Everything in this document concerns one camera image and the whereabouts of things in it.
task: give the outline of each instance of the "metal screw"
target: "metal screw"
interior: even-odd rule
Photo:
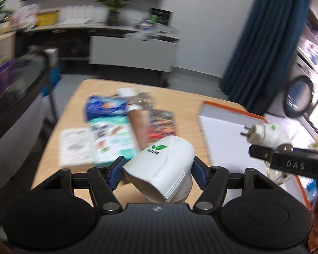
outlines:
[[[103,210],[110,211],[110,212],[118,210],[119,207],[120,207],[120,205],[117,203],[105,203],[102,206]]]
[[[213,205],[212,205],[212,203],[209,203],[209,202],[199,202],[196,204],[196,207],[200,210],[207,211],[207,210],[212,209]]]

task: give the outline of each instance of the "blue box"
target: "blue box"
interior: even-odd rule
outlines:
[[[126,105],[124,98],[93,95],[87,100],[85,108],[87,121],[102,116],[127,115]]]

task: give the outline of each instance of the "vase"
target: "vase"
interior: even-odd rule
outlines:
[[[117,10],[109,10],[109,17],[106,21],[106,25],[108,26],[117,26],[118,25],[118,11]]]

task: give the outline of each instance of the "curtain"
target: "curtain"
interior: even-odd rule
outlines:
[[[287,81],[310,0],[256,0],[224,78],[229,101],[263,115]]]

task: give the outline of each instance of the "baseboard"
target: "baseboard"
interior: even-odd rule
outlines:
[[[207,74],[207,73],[203,73],[203,72],[198,72],[198,71],[194,71],[194,70],[190,70],[190,69],[184,69],[184,68],[180,68],[180,67],[172,67],[171,72],[172,73],[187,74],[190,76],[203,78],[203,79],[207,79],[207,80],[211,80],[211,81],[220,81],[222,79],[221,77],[218,77],[215,75],[211,75],[211,74]]]

